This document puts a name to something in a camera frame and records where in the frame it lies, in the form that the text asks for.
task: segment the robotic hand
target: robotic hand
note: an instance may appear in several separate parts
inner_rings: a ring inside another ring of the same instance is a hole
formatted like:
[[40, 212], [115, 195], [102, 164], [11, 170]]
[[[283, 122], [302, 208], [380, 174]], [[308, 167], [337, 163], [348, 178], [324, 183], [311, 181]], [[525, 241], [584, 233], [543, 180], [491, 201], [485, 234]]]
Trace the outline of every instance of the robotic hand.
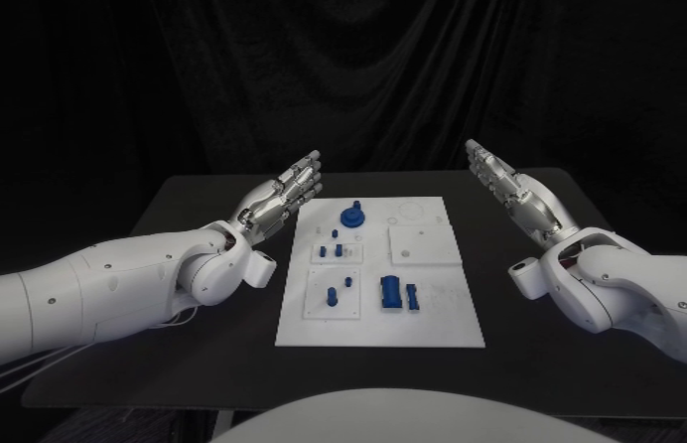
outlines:
[[654, 256], [613, 232], [579, 229], [548, 188], [474, 140], [465, 148], [472, 173], [544, 250], [508, 270], [524, 296], [548, 293], [583, 329], [626, 330], [687, 363], [687, 257]]
[[322, 189], [319, 152], [243, 198], [229, 221], [102, 242], [0, 276], [0, 365], [37, 352], [119, 339], [200, 305], [242, 281], [265, 287], [275, 261], [252, 246]]

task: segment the robotic arm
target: robotic arm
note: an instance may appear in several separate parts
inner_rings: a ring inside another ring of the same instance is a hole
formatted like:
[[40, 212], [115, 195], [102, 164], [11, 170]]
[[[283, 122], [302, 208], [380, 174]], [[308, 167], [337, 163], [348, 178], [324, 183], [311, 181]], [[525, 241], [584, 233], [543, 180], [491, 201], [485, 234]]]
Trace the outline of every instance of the robotic arm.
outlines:
[[474, 140], [465, 148], [472, 173], [544, 250], [508, 270], [524, 296], [548, 293], [589, 332], [626, 330], [687, 363], [687, 257], [654, 256], [613, 232], [579, 229], [548, 188]]
[[322, 189], [319, 152], [243, 198], [229, 221], [102, 242], [0, 276], [0, 365], [119, 339], [183, 310], [219, 304], [242, 281], [265, 287], [275, 261], [252, 249]]

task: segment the white platform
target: white platform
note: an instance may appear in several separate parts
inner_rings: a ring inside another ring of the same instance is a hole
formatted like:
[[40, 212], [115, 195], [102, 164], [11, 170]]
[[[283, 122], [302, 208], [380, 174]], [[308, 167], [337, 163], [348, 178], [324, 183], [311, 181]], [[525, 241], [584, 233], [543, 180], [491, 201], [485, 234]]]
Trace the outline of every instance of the white platform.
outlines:
[[[358, 199], [364, 223], [347, 228], [340, 216], [353, 200], [311, 200], [301, 207], [276, 346], [484, 348], [442, 199]], [[381, 308], [386, 275], [400, 280], [402, 309]], [[407, 310], [406, 284], [416, 286], [419, 311]], [[340, 300], [334, 307], [330, 287]]]

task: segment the table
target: table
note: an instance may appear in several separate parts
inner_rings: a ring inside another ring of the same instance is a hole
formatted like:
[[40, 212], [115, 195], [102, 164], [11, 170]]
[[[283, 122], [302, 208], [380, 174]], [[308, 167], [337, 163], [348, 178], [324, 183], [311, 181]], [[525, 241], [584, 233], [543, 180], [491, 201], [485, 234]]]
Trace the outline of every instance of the table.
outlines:
[[[563, 170], [522, 172], [551, 188], [582, 227], [607, 228]], [[227, 219], [268, 178], [173, 177], [132, 234]], [[268, 288], [243, 284], [188, 325], [77, 353], [34, 378], [24, 405], [263, 410], [335, 390], [403, 387], [479, 396], [550, 415], [687, 417], [687, 367], [626, 332], [589, 334], [548, 296], [521, 296], [507, 268], [541, 252], [469, 172], [325, 174], [324, 183], [322, 198], [443, 197], [486, 349], [276, 348], [291, 219], [259, 246], [279, 263]]]

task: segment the black backdrop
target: black backdrop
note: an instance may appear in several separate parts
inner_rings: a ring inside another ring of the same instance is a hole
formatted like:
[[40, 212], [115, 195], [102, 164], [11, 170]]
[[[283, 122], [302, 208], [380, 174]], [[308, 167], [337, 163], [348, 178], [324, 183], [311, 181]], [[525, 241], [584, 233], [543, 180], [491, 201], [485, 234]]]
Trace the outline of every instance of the black backdrop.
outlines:
[[312, 148], [325, 171], [461, 168], [471, 136], [684, 252], [687, 0], [14, 4], [3, 271], [124, 235], [173, 174]]

